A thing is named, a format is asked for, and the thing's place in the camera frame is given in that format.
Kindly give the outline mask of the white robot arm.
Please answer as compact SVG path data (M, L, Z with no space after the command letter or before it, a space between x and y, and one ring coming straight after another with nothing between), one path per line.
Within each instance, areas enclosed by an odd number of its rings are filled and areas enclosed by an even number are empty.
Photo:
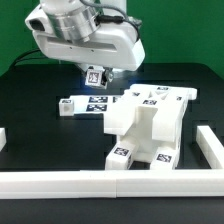
M127 14L126 0L40 0L25 23L45 56L75 63L91 87L145 58L142 22Z

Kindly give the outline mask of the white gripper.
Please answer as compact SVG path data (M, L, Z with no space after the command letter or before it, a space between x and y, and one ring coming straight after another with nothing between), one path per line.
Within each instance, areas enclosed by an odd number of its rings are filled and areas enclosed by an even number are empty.
M145 52L131 24L98 22L100 18L94 9L85 6L62 14L47 14L37 6L25 23L45 56L74 62L82 74L89 66L104 67L106 80L112 82L112 68L135 71Z

